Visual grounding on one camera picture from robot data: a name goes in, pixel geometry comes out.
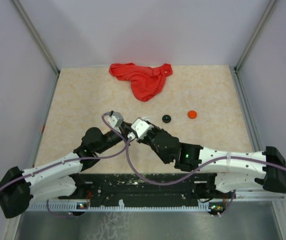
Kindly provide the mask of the black earbud charging case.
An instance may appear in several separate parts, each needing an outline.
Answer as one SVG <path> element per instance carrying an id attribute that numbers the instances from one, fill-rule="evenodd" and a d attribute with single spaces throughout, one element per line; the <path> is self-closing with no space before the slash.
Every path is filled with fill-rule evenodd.
<path id="1" fill-rule="evenodd" d="M 165 114 L 165 115 L 162 116 L 162 121 L 163 121 L 164 123 L 166 123 L 166 124 L 169 123 L 171 120 L 172 120 L 172 118 L 171 118 L 171 116 L 168 115 L 168 114 Z"/>

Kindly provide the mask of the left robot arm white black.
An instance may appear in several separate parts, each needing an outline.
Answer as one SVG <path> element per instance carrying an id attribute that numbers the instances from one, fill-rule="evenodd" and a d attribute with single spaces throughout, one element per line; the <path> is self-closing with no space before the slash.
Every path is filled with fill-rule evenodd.
<path id="1" fill-rule="evenodd" d="M 81 144 L 66 156 L 38 167 L 20 170 L 10 168 L 0 181 L 0 208 L 6 219 L 14 218 L 37 202 L 73 195 L 86 195 L 87 186 L 79 181 L 80 172 L 97 164 L 98 154 L 119 142 L 128 143 L 136 138 L 125 123 L 110 126 L 102 133 L 97 127 L 89 128 Z"/>

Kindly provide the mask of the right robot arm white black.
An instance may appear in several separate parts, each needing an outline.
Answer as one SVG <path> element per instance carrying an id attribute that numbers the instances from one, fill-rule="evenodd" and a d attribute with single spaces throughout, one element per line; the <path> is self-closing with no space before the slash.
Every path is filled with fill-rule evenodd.
<path id="1" fill-rule="evenodd" d="M 206 185 L 212 198 L 233 190 L 262 187 L 273 193 L 286 193 L 286 161 L 277 148 L 267 146 L 258 152 L 230 152 L 180 142 L 177 137 L 148 121 L 137 119 L 131 125 L 137 142 L 148 145 L 164 164 L 174 163 L 183 172 L 197 170 L 216 174 Z"/>

